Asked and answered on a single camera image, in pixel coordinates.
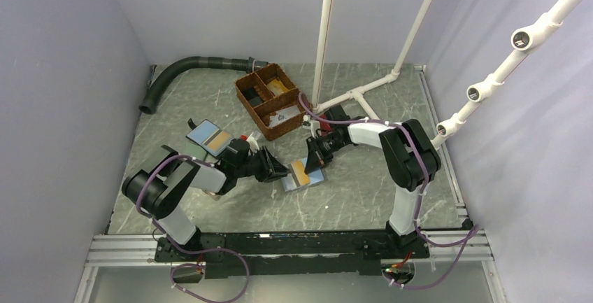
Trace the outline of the grey leather card holder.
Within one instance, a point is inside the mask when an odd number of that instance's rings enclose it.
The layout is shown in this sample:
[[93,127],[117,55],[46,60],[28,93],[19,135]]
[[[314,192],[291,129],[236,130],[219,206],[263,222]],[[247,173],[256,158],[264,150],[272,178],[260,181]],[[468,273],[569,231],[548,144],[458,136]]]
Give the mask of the grey leather card holder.
[[325,181],[325,175],[321,169],[306,173],[306,163],[307,159],[302,158],[287,165],[289,173],[280,179],[285,192],[300,190]]

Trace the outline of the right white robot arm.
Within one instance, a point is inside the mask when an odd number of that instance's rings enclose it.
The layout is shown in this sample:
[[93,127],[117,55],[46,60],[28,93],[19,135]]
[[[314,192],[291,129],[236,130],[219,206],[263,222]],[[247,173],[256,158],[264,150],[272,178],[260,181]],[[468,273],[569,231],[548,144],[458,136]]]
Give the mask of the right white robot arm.
[[413,241],[409,234],[417,227],[420,198],[433,181],[442,162],[431,140],[417,119],[389,122],[369,117],[350,118],[341,106],[330,108],[321,118],[312,117],[320,124],[329,125],[306,139],[308,156],[305,172],[326,167],[334,153],[352,145],[364,145],[382,151],[392,180],[396,184],[394,206],[388,220],[394,230],[385,239],[387,252],[401,258],[409,252]]

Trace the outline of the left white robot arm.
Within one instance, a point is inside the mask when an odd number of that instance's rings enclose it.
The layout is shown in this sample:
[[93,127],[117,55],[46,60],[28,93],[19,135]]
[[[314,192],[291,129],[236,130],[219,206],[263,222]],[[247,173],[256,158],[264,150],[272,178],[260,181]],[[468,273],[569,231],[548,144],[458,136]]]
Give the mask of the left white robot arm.
[[173,252],[184,261],[201,251],[201,231],[180,206],[189,188],[222,196],[238,179],[254,177],[270,183],[288,176],[289,169],[266,147],[252,151],[245,139],[232,139],[215,163],[204,162],[163,145],[126,177],[122,194],[173,241]]

